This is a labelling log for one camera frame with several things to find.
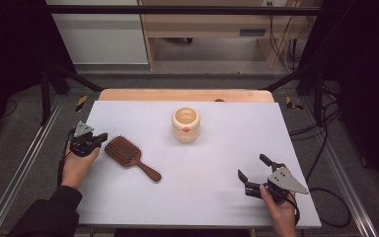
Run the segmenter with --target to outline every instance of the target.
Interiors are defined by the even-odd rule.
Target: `paddle brush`
[[[140,167],[150,179],[155,182],[161,180],[162,176],[152,168],[143,164],[140,161],[141,151],[138,146],[129,141],[124,136],[116,136],[113,138],[105,148],[107,154],[109,154],[116,162],[118,162],[123,167],[130,167],[136,165]]]

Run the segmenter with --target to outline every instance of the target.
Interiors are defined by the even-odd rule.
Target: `metal rail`
[[[53,104],[52,114],[49,120],[46,124],[42,125],[39,128],[36,137],[30,145],[30,148],[27,151],[26,155],[24,156],[23,161],[18,167],[17,172],[15,173],[10,184],[8,185],[8,188],[6,189],[4,195],[0,199],[0,227],[9,209],[11,208],[15,198],[17,197],[17,194],[21,189],[21,186],[26,176],[28,175],[31,167],[33,166],[34,161],[36,160],[36,157],[60,111],[63,99],[64,98],[60,96],[56,97],[56,100]]]
[[[310,120],[315,122],[314,116],[312,113],[312,105],[308,98],[300,97],[302,104],[305,106],[305,111],[307,112]],[[323,143],[324,134],[321,133],[319,135],[320,141]],[[358,227],[359,232],[364,237],[376,237],[377,232],[374,228],[374,225],[365,210],[364,205],[362,204],[358,194],[356,193],[353,184],[351,183],[349,177],[347,176],[340,159],[337,156],[334,148],[331,145],[331,142],[328,140],[325,145],[325,151],[328,154],[328,163],[332,169],[332,173],[334,174],[335,179],[340,187],[343,198],[346,204],[349,207],[350,213],[355,220],[355,224]]]
[[[98,6],[98,5],[32,5],[25,9],[52,14],[184,14],[184,15],[272,15],[322,16],[334,15],[341,9],[320,7],[225,7],[225,6]]]

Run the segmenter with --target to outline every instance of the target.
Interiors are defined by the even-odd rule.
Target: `hairbrush handle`
[[[146,173],[146,175],[152,179],[154,182],[159,182],[161,179],[162,179],[162,176],[161,174],[159,174],[157,171],[155,171],[154,169],[148,167],[147,165],[145,165],[143,162],[141,162],[140,160],[138,162],[136,162],[136,165],[138,167],[140,167],[140,169],[142,171],[144,171],[144,173]]]

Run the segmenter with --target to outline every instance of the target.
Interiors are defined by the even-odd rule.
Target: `gray floor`
[[[109,71],[102,71],[95,70],[98,67],[94,67],[92,70],[85,68],[83,75],[100,86],[111,88],[258,89],[282,78],[287,73],[287,70],[280,65],[276,70],[268,71],[264,59],[260,54],[251,53],[249,50],[251,47],[259,51],[255,40],[194,39],[193,44],[186,44],[183,39],[165,39],[160,42],[153,71],[138,66],[124,67],[127,70],[118,74],[117,71],[110,71],[112,68]],[[69,84],[72,90],[68,96],[57,98],[52,96],[53,101],[62,101],[60,113],[2,222],[1,233],[11,228],[32,201],[37,198],[48,198],[54,191],[56,167],[65,133],[78,119],[86,120],[92,102],[98,98],[98,93],[86,90],[75,82],[69,81]],[[336,84],[329,82],[328,84],[334,90],[337,89]],[[291,97],[294,105],[302,105],[304,101],[310,99],[306,97],[300,100],[295,94],[295,85],[296,82],[292,82],[273,92],[289,131],[312,123],[305,110],[299,111],[285,106],[287,96]],[[74,113],[81,95],[88,95],[89,99],[81,112]],[[325,98],[325,104],[331,100]],[[16,174],[19,164],[39,130],[41,115],[39,87],[17,93],[11,101],[17,103],[15,111],[0,121],[0,197]],[[14,108],[13,102],[8,103],[8,112]],[[294,138],[307,137],[315,132],[312,130],[308,134],[293,137],[293,146],[305,175],[311,168],[321,142],[318,136],[305,140],[294,140]],[[361,166],[359,152],[340,120],[335,119],[330,124],[329,140],[379,235],[378,172]],[[325,188],[341,196],[329,160],[328,154],[324,152],[310,179],[309,187]],[[321,193],[312,193],[312,196],[322,218],[333,223],[345,221],[346,211],[336,198]],[[355,222],[357,220],[352,219],[351,223],[342,229],[323,224],[320,229],[306,230],[305,236],[361,236]],[[87,231],[88,228],[78,229],[78,233]],[[97,229],[97,233],[112,232],[109,229]],[[261,229],[258,233],[259,236],[272,235],[269,229]]]

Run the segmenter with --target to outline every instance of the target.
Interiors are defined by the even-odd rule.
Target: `mug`
[[[200,133],[200,115],[194,108],[180,108],[172,114],[172,133],[178,141],[188,143]]]

